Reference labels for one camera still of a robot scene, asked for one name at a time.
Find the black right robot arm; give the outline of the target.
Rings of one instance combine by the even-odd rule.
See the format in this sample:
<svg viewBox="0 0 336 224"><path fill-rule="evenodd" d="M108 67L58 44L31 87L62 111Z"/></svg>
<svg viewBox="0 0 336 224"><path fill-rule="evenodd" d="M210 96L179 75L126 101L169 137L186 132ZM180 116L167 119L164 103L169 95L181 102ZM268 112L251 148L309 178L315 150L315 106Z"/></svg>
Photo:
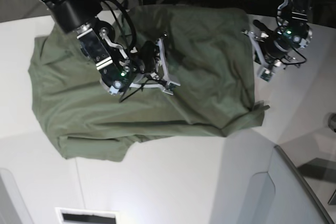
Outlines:
<svg viewBox="0 0 336 224"><path fill-rule="evenodd" d="M76 32L81 50L96 65L100 83L110 94L125 94L129 88L163 88L158 76L156 52L147 56L132 52L137 42L136 29L131 17L117 0L40 0L50 10L52 17L65 33ZM127 40L121 32L123 45L115 41L113 27L97 15L101 4L109 3L121 9L131 30Z"/></svg>

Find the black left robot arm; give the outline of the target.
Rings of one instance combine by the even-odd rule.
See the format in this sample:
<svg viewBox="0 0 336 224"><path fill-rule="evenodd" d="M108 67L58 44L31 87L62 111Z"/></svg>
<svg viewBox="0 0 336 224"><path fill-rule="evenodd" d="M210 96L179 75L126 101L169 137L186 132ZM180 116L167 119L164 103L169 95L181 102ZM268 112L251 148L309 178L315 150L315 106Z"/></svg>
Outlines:
<svg viewBox="0 0 336 224"><path fill-rule="evenodd" d="M311 7L312 0L283 0L277 7L275 30L270 30L256 19L253 20L253 25L266 34L264 38L248 34L262 66L267 68L277 60L283 62L291 51L302 57L303 61L285 62L284 65L300 66L307 61L298 50L306 48L312 40L312 28L308 25L308 12Z"/></svg>

